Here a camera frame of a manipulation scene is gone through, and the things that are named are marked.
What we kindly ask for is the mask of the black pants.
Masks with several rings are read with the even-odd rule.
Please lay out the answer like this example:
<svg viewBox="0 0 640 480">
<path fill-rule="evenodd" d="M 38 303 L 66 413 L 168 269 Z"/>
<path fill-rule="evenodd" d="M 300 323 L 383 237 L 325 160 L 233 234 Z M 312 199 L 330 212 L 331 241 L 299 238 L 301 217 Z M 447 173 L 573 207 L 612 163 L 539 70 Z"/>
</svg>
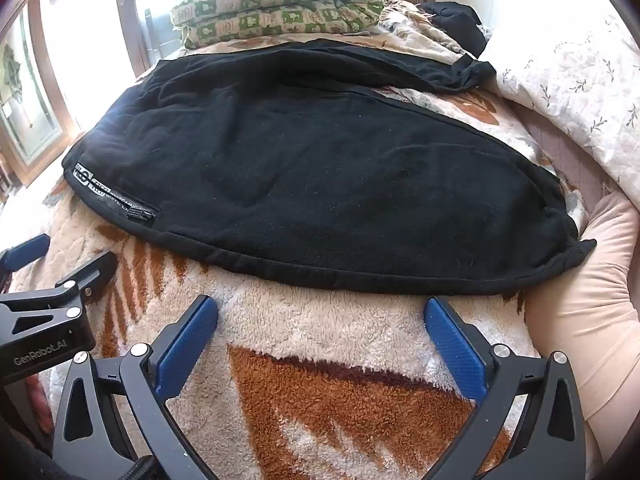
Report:
<svg viewBox="0 0 640 480">
<path fill-rule="evenodd" d="M 593 251 L 560 182 L 460 120 L 384 96 L 494 68 L 332 40 L 163 62 L 64 158 L 79 198 L 179 255 L 300 287 L 497 295 Z"/>
</svg>

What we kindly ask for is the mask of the beige bolster cushion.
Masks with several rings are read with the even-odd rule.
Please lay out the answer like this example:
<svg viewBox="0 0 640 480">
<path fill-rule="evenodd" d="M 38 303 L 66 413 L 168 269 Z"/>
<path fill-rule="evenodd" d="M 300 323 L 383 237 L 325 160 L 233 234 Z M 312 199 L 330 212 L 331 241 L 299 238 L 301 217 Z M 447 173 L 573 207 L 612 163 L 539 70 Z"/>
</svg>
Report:
<svg viewBox="0 0 640 480">
<path fill-rule="evenodd" d="M 639 415 L 639 315 L 628 287 L 638 235 L 638 210 L 623 193 L 608 194 L 585 229 L 597 245 L 584 263 L 525 293 L 534 347 L 570 359 L 582 414 L 605 462 Z"/>
</svg>

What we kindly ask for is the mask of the wooden framed window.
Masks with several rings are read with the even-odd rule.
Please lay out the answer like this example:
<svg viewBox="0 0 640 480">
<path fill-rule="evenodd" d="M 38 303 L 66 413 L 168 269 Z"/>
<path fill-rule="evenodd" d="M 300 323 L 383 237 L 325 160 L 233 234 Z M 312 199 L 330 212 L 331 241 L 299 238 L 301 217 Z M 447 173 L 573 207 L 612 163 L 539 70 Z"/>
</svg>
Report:
<svg viewBox="0 0 640 480">
<path fill-rule="evenodd" d="M 30 185 L 150 66 L 134 0 L 1 0 L 1 158 Z"/>
</svg>

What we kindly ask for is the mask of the green patterned folded quilt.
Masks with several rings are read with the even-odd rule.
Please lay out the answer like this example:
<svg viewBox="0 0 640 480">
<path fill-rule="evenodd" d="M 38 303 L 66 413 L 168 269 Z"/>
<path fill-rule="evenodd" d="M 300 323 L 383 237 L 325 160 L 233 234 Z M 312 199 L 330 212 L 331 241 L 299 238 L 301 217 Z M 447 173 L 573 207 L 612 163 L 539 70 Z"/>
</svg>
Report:
<svg viewBox="0 0 640 480">
<path fill-rule="evenodd" d="M 184 0 L 170 19 L 183 47 L 282 34 L 351 34 L 378 22 L 383 0 Z"/>
</svg>

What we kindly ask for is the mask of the white floral pillow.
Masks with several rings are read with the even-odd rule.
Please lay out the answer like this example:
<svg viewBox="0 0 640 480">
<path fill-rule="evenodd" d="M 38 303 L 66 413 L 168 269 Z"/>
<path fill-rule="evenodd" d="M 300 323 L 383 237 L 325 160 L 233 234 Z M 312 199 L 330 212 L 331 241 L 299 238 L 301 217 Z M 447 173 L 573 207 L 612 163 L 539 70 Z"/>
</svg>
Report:
<svg viewBox="0 0 640 480">
<path fill-rule="evenodd" d="M 482 54 L 505 98 L 547 118 L 639 199 L 639 48 L 608 0 L 529 4 Z"/>
</svg>

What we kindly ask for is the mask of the black garment near pillow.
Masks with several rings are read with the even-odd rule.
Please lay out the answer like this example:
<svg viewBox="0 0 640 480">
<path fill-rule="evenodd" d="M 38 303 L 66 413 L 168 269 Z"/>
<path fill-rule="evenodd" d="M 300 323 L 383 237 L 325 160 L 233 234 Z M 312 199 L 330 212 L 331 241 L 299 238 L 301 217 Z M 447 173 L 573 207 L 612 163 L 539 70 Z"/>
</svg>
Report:
<svg viewBox="0 0 640 480">
<path fill-rule="evenodd" d="M 419 3 L 418 8 L 469 54 L 479 58 L 485 51 L 490 32 L 472 6 L 455 1 L 439 1 Z"/>
</svg>

